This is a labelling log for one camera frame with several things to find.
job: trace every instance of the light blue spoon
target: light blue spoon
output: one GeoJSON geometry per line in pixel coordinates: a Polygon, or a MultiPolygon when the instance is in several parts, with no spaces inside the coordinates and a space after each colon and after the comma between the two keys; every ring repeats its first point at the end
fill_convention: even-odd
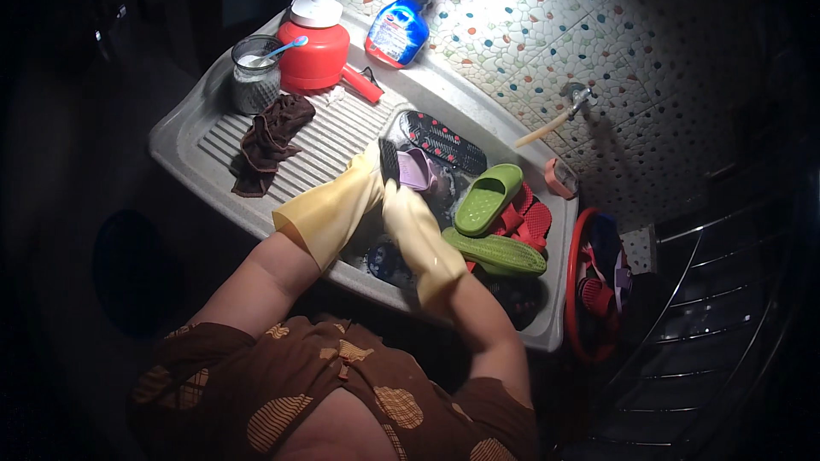
{"type": "Polygon", "coordinates": [[[285,46],[279,47],[278,49],[272,51],[270,54],[263,55],[262,57],[260,57],[258,59],[254,59],[253,61],[250,62],[249,66],[259,67],[262,64],[263,61],[265,61],[268,58],[273,57],[276,54],[279,54],[280,52],[282,52],[284,50],[287,50],[287,49],[289,49],[293,46],[305,46],[305,45],[307,45],[307,43],[308,43],[307,40],[308,40],[307,36],[299,36],[295,40],[293,40],[291,43],[288,43],[285,46]]]}

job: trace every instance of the tile wall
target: tile wall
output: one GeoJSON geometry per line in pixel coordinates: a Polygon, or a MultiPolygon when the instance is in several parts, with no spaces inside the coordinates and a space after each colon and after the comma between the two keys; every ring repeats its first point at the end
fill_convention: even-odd
{"type": "MultiPolygon", "coordinates": [[[[393,0],[340,1],[375,16],[393,0]]],[[[588,83],[598,103],[545,142],[629,231],[696,209],[732,161],[726,108],[759,82],[758,2],[433,0],[424,50],[533,130],[568,106],[566,82],[588,83]]]]}

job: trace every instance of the laundry sink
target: laundry sink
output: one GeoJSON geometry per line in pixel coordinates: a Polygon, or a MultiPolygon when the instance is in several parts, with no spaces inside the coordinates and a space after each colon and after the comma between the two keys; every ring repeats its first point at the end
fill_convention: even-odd
{"type": "MultiPolygon", "coordinates": [[[[259,29],[274,34],[283,13],[259,29]]],[[[513,151],[512,143],[528,133],[500,105],[470,84],[445,61],[420,54],[401,71],[382,66],[366,56],[363,43],[370,20],[345,13],[341,24],[350,33],[348,62],[357,70],[371,67],[384,95],[375,105],[361,99],[352,87],[341,101],[330,102],[330,90],[307,99],[316,117],[293,139],[302,151],[280,164],[273,184],[262,198],[231,193],[240,139],[251,118],[233,112],[227,83],[233,63],[227,50],[205,72],[189,95],[151,131],[154,159],[214,209],[255,237],[263,239],[273,228],[271,211],[305,190],[340,175],[345,163],[365,146],[394,127],[407,110],[420,110],[442,120],[453,131],[476,144],[490,164],[515,163],[524,171],[533,193],[553,216],[547,237],[547,271],[539,279],[544,308],[520,332],[524,343],[537,350],[554,351],[562,341],[564,287],[572,228],[578,200],[552,194],[544,181],[546,162],[557,156],[547,145],[534,142],[513,151]]],[[[383,236],[379,208],[369,212],[350,244],[324,277],[348,291],[403,312],[431,319],[419,310],[415,292],[383,282],[361,264],[366,250],[383,236]]]]}

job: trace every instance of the yellow rubber glove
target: yellow rubber glove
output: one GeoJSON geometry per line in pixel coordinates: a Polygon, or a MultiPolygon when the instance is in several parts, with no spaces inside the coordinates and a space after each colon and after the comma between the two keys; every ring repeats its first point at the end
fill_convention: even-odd
{"type": "Polygon", "coordinates": [[[302,192],[273,211],[273,224],[307,250],[321,271],[350,240],[365,212],[384,193],[379,147],[367,145],[335,180],[302,192]]]}
{"type": "Polygon", "coordinates": [[[393,238],[407,266],[418,277],[418,300],[429,312],[446,314],[446,295],[467,273],[461,253],[441,239],[439,224],[421,196],[407,186],[384,184],[381,209],[384,230],[393,238]]]}

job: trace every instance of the hand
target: hand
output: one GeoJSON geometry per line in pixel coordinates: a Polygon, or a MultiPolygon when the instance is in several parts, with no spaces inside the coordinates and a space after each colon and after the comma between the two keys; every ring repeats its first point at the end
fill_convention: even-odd
{"type": "Polygon", "coordinates": [[[404,261],[418,277],[418,300],[429,311],[446,311],[446,296],[466,274],[461,253],[441,239],[439,224],[421,196],[393,179],[384,184],[381,215],[384,230],[395,241],[404,261]]]}

